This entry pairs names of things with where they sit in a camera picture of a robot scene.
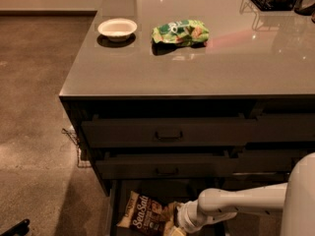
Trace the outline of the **white paper bowl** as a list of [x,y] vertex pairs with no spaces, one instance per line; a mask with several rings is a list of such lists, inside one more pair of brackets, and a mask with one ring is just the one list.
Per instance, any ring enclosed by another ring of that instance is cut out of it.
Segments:
[[131,20],[118,18],[102,22],[97,27],[97,31],[110,41],[122,42],[129,39],[137,27],[137,24]]

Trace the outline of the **dark right top drawer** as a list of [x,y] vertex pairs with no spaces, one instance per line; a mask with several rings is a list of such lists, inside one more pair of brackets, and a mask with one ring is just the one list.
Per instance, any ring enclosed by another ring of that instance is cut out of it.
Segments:
[[253,142],[313,142],[315,114],[270,114],[257,118]]

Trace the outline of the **dark counter cabinet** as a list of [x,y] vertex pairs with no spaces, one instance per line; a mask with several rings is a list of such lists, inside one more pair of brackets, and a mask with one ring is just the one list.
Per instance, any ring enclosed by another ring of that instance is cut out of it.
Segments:
[[[103,0],[98,22],[128,18],[135,34],[113,43],[90,29],[60,92],[61,102],[104,191],[95,163],[130,154],[227,153],[251,149],[315,150],[313,142],[242,146],[90,147],[84,121],[131,118],[253,119],[315,114],[315,25],[292,12],[262,12],[249,0]],[[171,22],[202,21],[210,32],[193,46],[154,43]]]

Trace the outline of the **dark right bottom drawer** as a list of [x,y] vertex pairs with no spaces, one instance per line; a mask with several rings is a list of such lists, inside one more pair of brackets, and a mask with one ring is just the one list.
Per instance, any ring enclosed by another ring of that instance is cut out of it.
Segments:
[[236,191],[281,184],[287,180],[286,173],[232,175],[224,178],[220,186],[224,190]]

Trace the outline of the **black object bottom left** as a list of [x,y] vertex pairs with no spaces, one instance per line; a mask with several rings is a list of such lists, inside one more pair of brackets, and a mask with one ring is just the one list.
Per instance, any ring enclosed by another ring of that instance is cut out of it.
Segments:
[[0,236],[26,236],[30,231],[29,225],[30,221],[28,219],[24,219],[2,233]]

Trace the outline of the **brown sea salt chip bag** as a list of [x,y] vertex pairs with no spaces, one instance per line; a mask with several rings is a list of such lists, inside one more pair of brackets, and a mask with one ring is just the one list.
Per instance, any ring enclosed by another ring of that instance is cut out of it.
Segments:
[[170,236],[175,227],[177,202],[162,205],[153,198],[130,192],[125,213],[117,223],[143,236]]

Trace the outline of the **dark right middle drawer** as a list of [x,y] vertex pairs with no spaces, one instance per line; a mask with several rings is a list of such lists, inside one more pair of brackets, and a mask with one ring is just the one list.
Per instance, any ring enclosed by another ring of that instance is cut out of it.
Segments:
[[300,149],[247,149],[238,155],[234,172],[290,172],[306,154],[306,150]]

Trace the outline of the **open bottom drawer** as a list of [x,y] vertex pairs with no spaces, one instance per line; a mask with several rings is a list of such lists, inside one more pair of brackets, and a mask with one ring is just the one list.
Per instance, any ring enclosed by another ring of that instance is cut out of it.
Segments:
[[115,180],[110,191],[109,222],[105,236],[143,236],[134,230],[117,226],[131,191],[167,205],[171,202],[195,201],[203,190],[221,188],[222,184],[220,178]]

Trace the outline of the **green chip bag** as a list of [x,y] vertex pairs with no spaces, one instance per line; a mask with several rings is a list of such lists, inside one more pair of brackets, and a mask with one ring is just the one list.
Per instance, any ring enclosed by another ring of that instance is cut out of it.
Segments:
[[174,44],[176,46],[193,46],[206,43],[210,32],[199,20],[183,20],[171,22],[152,31],[154,43]]

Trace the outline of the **dark drawer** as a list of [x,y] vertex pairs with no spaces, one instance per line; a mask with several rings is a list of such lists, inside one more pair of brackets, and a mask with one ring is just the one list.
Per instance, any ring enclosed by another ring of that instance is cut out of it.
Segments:
[[257,118],[253,142],[313,142],[315,114],[270,114]]
[[204,178],[232,174],[238,162],[227,153],[130,154],[98,160],[104,179]]
[[256,121],[242,117],[131,118],[84,121],[91,148],[242,146]]
[[238,155],[234,172],[290,172],[306,154],[306,150],[300,149],[247,149]]
[[281,184],[287,180],[286,173],[232,175],[224,178],[220,186],[224,190],[236,191]]

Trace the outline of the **dark round object on counter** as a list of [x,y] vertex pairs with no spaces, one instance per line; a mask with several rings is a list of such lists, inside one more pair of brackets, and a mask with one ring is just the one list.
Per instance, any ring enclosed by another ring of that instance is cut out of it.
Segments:
[[315,11],[315,0],[297,0],[294,12],[302,16],[311,16]]

